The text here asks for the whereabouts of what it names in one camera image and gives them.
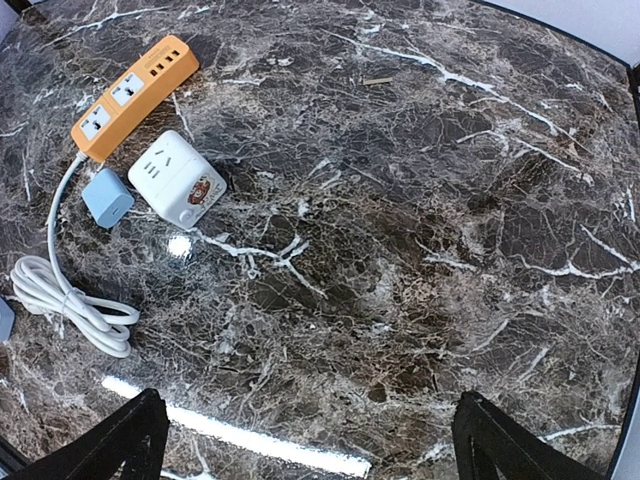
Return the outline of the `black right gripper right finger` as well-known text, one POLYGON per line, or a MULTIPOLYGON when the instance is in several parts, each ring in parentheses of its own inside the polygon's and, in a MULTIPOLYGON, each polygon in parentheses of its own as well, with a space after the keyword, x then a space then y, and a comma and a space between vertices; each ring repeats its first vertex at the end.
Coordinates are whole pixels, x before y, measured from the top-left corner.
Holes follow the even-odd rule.
POLYGON ((600 479, 539 440, 477 392, 457 405, 452 436, 461 479, 600 479))

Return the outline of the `light blue power strip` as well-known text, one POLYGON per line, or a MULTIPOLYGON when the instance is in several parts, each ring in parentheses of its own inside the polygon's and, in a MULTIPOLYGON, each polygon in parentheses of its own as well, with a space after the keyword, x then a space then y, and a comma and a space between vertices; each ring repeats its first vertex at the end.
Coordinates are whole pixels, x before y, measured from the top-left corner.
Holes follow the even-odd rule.
POLYGON ((9 304, 0 298, 0 342, 7 342, 12 334, 15 322, 15 312, 9 304))

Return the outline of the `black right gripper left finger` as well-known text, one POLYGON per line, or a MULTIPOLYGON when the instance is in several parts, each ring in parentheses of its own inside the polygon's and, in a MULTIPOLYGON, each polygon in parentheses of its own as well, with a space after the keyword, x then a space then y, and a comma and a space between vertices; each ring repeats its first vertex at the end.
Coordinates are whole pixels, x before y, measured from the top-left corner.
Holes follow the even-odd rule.
POLYGON ((155 389, 135 398, 76 441, 24 468, 26 479, 158 479, 168 436, 166 403, 155 389))

